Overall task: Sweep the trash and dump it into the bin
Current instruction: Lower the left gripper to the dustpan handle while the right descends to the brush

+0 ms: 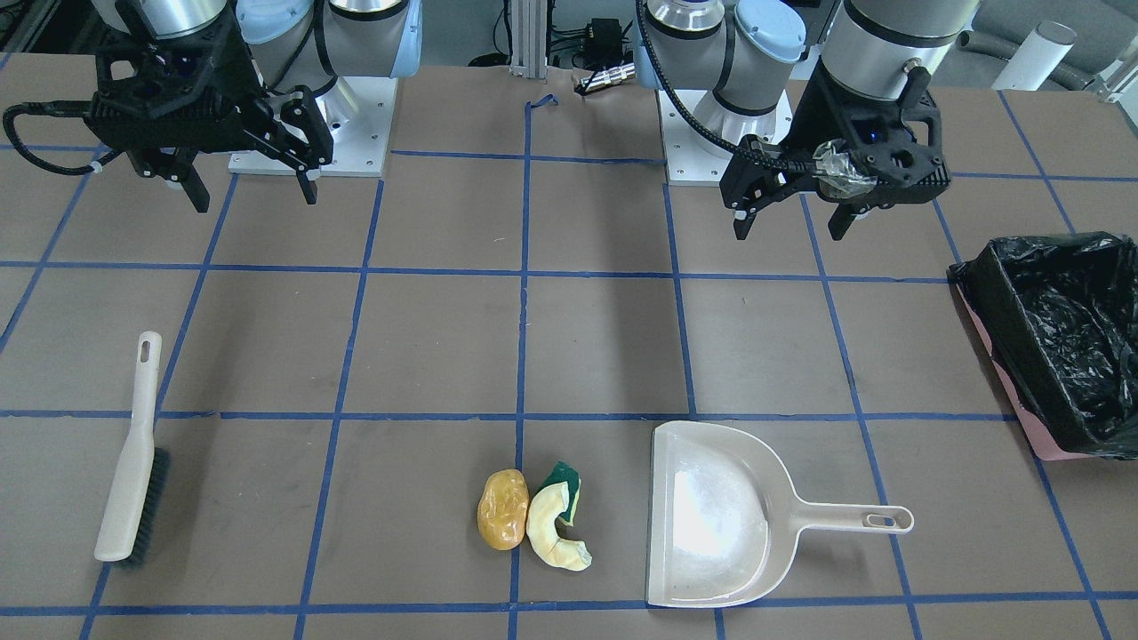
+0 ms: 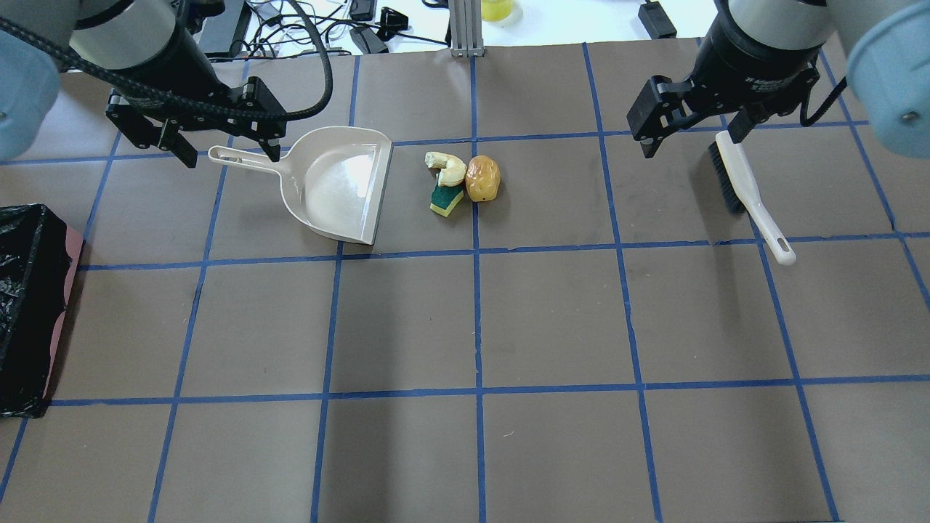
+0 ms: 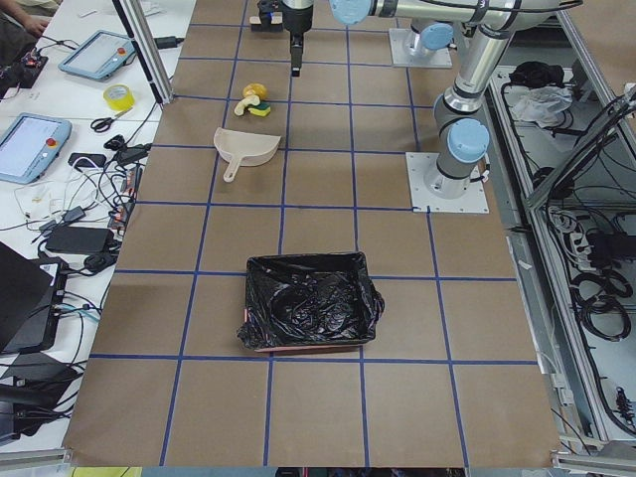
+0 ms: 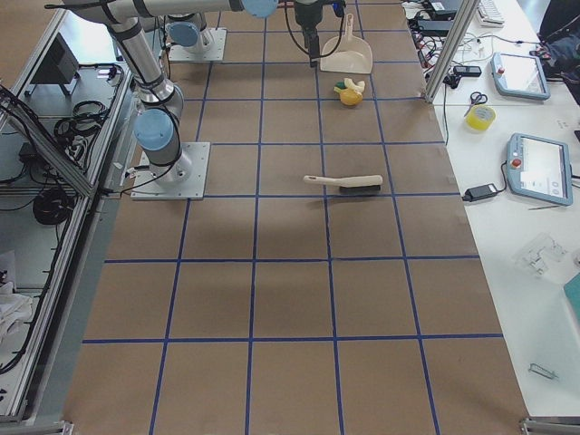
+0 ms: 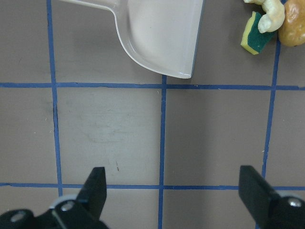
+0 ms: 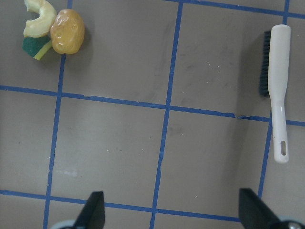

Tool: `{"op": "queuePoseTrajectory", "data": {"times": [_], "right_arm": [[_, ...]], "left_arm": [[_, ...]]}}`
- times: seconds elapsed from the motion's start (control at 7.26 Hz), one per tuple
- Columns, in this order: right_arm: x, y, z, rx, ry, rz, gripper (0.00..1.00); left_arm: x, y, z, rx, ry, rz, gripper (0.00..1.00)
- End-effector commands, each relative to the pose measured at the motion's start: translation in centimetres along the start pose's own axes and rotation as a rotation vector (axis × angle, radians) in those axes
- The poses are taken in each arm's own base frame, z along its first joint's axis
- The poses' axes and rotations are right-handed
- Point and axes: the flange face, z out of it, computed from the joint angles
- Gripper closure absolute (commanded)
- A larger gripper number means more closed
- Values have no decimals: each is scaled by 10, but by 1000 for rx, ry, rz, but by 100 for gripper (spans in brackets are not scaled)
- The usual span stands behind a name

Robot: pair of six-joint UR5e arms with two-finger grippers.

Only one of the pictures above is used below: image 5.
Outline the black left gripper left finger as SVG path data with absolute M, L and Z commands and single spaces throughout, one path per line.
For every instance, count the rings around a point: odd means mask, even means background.
M 105 229 L 100 216 L 107 198 L 104 167 L 92 169 L 76 196 L 60 198 L 51 211 L 60 229 Z

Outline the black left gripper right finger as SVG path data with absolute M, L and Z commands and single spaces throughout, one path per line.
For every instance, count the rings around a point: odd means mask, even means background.
M 252 166 L 240 166 L 239 197 L 261 229 L 305 227 L 305 200 L 276 191 Z

